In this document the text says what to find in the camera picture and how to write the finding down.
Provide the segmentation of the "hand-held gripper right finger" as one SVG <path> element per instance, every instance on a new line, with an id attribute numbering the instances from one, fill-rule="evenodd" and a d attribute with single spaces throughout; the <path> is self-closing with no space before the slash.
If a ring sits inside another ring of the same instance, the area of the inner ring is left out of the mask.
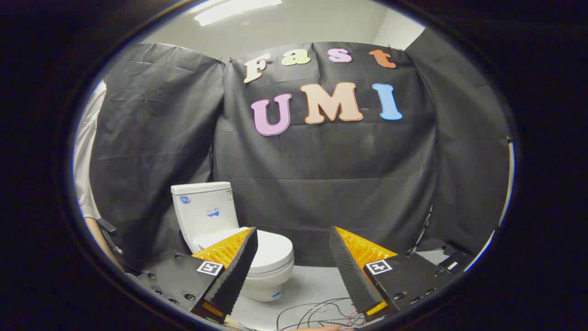
<path id="1" fill-rule="evenodd" d="M 366 322 L 415 306 L 460 272 L 459 251 L 434 264 L 412 250 L 394 253 L 335 226 L 329 248 L 351 303 Z"/>

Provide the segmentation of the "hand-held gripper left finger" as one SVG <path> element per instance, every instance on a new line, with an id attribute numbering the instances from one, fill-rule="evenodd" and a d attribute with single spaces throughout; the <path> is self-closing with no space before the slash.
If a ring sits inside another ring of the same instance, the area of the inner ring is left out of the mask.
<path id="1" fill-rule="evenodd" d="M 172 252 L 135 280 L 159 299 L 222 324 L 233 311 L 258 251 L 256 228 L 247 228 L 193 254 Z"/>

